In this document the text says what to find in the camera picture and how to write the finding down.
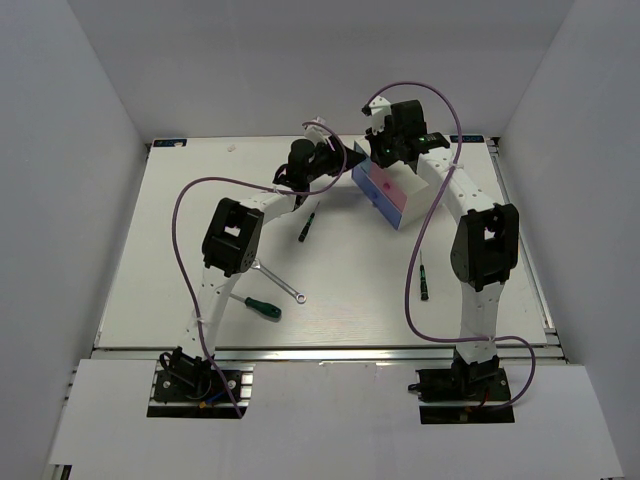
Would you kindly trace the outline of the light blue drawer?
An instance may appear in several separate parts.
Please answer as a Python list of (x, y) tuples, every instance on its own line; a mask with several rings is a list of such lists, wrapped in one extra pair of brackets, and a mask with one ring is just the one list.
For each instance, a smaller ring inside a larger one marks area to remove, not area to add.
[(364, 160), (358, 164), (358, 167), (360, 169), (362, 169), (363, 171), (369, 171), (370, 168), (371, 168), (372, 162), (371, 162), (371, 158), (370, 158), (370, 155), (369, 155), (368, 151), (361, 146), (359, 141), (355, 141), (353, 143), (353, 149), (357, 153), (359, 153), (359, 154), (364, 156)]

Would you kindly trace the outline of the pink drawer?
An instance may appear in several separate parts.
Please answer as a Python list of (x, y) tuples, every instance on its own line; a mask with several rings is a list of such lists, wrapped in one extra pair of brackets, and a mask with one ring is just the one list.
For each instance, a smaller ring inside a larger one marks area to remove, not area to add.
[(407, 202), (407, 194), (402, 186), (406, 175), (407, 166), (401, 163), (395, 163), (385, 169), (376, 163), (371, 163), (368, 174), (370, 180), (399, 211), (404, 210)]

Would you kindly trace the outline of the white drawer cabinet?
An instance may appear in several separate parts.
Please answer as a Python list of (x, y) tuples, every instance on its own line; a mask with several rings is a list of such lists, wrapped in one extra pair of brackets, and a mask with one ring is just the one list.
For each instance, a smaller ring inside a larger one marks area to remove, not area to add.
[[(369, 153), (369, 147), (366, 145), (363, 137), (359, 137), (355, 141), (359, 141), (361, 146)], [(402, 186), (407, 194), (407, 202), (404, 210), (400, 211), (402, 217), (398, 230), (403, 229), (416, 220), (423, 219), (435, 198), (435, 193), (429, 187), (428, 183), (416, 175), (408, 165), (406, 166), (407, 175), (406, 179), (402, 182)]]

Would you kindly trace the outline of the small green screwdriver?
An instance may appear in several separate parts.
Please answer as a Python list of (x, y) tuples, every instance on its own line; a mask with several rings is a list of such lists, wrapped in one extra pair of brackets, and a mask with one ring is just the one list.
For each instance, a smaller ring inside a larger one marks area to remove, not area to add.
[(313, 210), (309, 214), (309, 216), (308, 216), (308, 218), (306, 220), (306, 223), (303, 226), (303, 228), (302, 228), (302, 230), (301, 230), (301, 232), (300, 232), (300, 234), (298, 236), (298, 241), (300, 243), (303, 243), (306, 240), (306, 238), (307, 238), (307, 236), (309, 234), (309, 231), (311, 229), (311, 226), (312, 226), (312, 224), (314, 222), (314, 219), (316, 217), (316, 213), (317, 213), (317, 209), (318, 209), (319, 205), (320, 205), (320, 202), (317, 202), (316, 205), (314, 206)]
[(428, 301), (429, 290), (428, 290), (426, 270), (424, 266), (422, 251), (419, 251), (418, 256), (419, 256), (420, 298), (422, 301)]

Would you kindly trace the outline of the silver combination wrench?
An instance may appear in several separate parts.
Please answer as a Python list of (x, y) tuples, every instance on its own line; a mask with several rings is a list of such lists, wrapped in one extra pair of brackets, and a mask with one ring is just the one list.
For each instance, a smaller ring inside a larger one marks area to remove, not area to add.
[(278, 286), (281, 290), (286, 292), (289, 296), (291, 296), (298, 304), (305, 304), (307, 301), (307, 297), (305, 294), (299, 292), (287, 282), (285, 282), (278, 275), (269, 270), (259, 259), (255, 259), (252, 263), (251, 268), (257, 272), (260, 272), (267, 279), (273, 282), (276, 286)]

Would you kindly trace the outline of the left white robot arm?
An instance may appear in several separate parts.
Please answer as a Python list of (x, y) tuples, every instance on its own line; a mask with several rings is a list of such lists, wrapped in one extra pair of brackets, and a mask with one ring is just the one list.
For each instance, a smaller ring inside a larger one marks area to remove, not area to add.
[[(159, 357), (163, 371), (187, 398), (203, 400), (210, 392), (234, 395), (227, 378), (215, 362), (215, 343), (227, 303), (240, 276), (258, 265), (257, 252), (263, 227), (270, 221), (298, 210), (307, 198), (329, 190), (312, 190), (320, 177), (338, 180), (363, 163), (366, 156), (350, 149), (331, 135), (319, 140), (298, 139), (291, 143), (287, 162), (274, 174), (272, 185), (210, 176), (197, 178), (178, 194), (171, 216), (173, 253), (193, 304), (192, 317), (184, 331), (184, 342)], [(181, 204), (193, 187), (206, 182), (234, 184), (256, 190), (245, 200), (222, 198), (216, 206), (201, 243), (203, 279), (195, 289), (184, 266), (177, 227)]]

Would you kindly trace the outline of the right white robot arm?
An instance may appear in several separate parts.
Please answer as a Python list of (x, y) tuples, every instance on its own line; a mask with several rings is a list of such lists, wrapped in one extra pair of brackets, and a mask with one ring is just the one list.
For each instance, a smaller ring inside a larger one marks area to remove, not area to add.
[(459, 396), (475, 398), (499, 372), (498, 305), (518, 262), (519, 213), (476, 185), (456, 159), (458, 147), (427, 131), (419, 101), (376, 96), (363, 112), (371, 120), (365, 138), (372, 161), (381, 168), (397, 161), (410, 165), (456, 222), (450, 261), (461, 283), (462, 310), (448, 384)]

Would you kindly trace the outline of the dark blue drawer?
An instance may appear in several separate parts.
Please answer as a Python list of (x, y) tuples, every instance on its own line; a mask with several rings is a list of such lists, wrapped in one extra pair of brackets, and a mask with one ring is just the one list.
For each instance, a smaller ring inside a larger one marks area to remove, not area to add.
[(357, 166), (351, 171), (351, 178), (387, 222), (395, 230), (398, 230), (402, 217), (400, 210), (382, 190), (373, 183), (367, 173), (361, 167)]

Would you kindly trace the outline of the blue label sticker right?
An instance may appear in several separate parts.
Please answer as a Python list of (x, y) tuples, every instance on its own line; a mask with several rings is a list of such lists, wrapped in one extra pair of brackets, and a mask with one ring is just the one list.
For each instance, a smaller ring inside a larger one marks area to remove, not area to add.
[(451, 143), (484, 143), (485, 138), (482, 135), (462, 135), (459, 137), (458, 135), (450, 135), (449, 136)]

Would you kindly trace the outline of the blue label sticker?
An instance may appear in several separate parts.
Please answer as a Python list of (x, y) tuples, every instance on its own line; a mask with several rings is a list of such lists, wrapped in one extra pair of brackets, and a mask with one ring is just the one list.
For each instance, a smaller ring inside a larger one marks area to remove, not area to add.
[(450, 135), (449, 136), (451, 143), (484, 143), (485, 138), (482, 135), (462, 135), (459, 137), (458, 135)]
[(177, 139), (155, 139), (152, 143), (153, 148), (181, 148), (185, 147), (187, 140), (183, 138)]

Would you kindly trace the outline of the blue label sticker left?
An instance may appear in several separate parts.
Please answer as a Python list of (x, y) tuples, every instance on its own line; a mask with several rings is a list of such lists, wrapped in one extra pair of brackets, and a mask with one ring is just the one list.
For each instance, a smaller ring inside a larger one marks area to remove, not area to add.
[(152, 143), (153, 148), (181, 148), (185, 147), (187, 140), (183, 138), (177, 139), (155, 139)]

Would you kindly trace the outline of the large green handled screwdriver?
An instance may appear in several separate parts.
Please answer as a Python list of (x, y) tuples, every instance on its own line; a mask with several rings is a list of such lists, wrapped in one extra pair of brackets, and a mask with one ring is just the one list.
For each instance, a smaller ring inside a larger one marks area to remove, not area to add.
[(246, 308), (253, 310), (264, 318), (273, 321), (279, 321), (281, 319), (282, 310), (271, 303), (263, 302), (252, 297), (241, 297), (233, 293), (230, 294), (230, 298), (242, 303)]

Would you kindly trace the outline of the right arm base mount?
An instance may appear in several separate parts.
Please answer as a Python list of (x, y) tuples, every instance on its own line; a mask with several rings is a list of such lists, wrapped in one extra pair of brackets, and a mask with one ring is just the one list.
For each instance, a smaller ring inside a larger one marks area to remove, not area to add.
[(467, 364), (455, 355), (446, 369), (421, 369), (407, 387), (419, 400), (423, 425), (513, 424), (511, 391), (497, 356)]

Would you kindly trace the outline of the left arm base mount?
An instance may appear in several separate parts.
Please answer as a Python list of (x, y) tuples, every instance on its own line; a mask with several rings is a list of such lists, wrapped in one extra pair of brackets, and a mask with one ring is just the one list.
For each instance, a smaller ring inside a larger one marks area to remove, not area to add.
[(189, 357), (181, 348), (159, 355), (148, 418), (232, 419), (246, 412), (249, 372), (220, 369), (207, 359)]

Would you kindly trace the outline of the aluminium table front rail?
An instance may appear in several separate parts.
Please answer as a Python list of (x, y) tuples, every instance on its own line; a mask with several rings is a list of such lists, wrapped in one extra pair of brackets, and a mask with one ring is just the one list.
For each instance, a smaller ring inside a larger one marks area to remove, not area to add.
[[(534, 347), (538, 360), (564, 360), (559, 345)], [(91, 359), (96, 360), (154, 360), (165, 350), (108, 350), (96, 349)], [(503, 360), (529, 360), (530, 352), (524, 346), (500, 347), (499, 358)], [(399, 348), (399, 349), (298, 349), (298, 350), (221, 350), (215, 353), (217, 362), (257, 361), (447, 361), (453, 358), (452, 347)]]

